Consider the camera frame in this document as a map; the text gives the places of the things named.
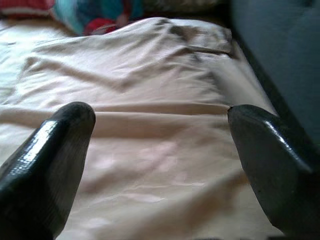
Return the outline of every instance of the wrinkled sheet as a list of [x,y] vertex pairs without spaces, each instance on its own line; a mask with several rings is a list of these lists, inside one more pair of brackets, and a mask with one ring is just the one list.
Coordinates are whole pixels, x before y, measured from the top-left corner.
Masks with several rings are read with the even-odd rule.
[[58,240],[280,233],[259,206],[229,131],[230,105],[273,109],[228,30],[151,18],[72,37],[55,26],[1,24],[0,163],[61,106],[82,101],[96,113]]

